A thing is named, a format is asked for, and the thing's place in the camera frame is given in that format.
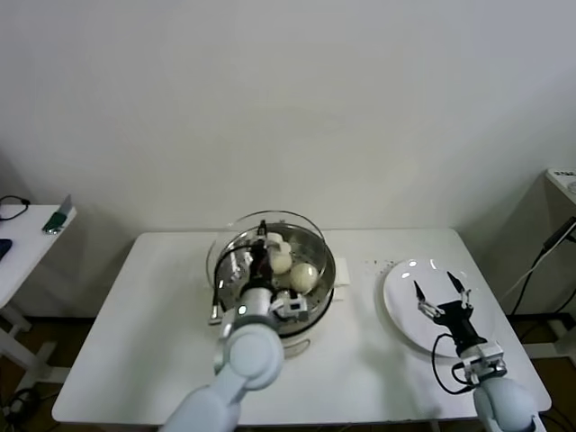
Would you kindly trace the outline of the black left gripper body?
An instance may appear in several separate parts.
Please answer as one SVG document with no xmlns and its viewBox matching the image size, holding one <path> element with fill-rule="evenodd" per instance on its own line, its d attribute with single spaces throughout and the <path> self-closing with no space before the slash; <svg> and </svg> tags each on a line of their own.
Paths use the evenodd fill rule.
<svg viewBox="0 0 576 432">
<path fill-rule="evenodd" d="M 253 245 L 250 250 L 252 261 L 249 265 L 249 288 L 264 288 L 272 291 L 273 270 L 269 263 L 269 255 L 262 245 Z"/>
</svg>

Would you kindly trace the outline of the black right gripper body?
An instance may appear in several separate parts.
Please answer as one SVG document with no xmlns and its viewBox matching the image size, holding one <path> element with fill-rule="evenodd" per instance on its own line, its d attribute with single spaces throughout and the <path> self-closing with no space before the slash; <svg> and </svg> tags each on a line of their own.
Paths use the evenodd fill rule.
<svg viewBox="0 0 576 432">
<path fill-rule="evenodd" d="M 484 338 L 477 333 L 470 321 L 473 315 L 472 305 L 463 306 L 460 301 L 450 301 L 439 305 L 438 308 L 442 314 L 435 317 L 434 322 L 450 331 L 458 356 L 467 349 L 484 343 Z"/>
</svg>

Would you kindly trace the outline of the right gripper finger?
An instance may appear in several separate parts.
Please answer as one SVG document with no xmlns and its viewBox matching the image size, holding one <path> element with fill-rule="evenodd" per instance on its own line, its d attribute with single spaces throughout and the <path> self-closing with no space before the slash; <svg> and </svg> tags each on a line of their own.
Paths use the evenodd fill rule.
<svg viewBox="0 0 576 432">
<path fill-rule="evenodd" d="M 442 316 L 444 311 L 427 300 L 417 281 L 414 281 L 413 283 L 415 286 L 416 297 L 418 299 L 418 309 L 428 318 L 439 318 Z"/>
<path fill-rule="evenodd" d="M 464 287 L 463 283 L 455 275 L 453 275 L 451 272 L 447 271 L 446 273 L 447 273 L 448 278 L 450 279 L 451 283 L 453 284 L 454 288 L 456 289 L 456 291 L 460 295 L 461 307 L 463 309 L 472 309 L 473 306 L 470 303 L 471 291 L 469 289 L 466 289 Z"/>
</svg>

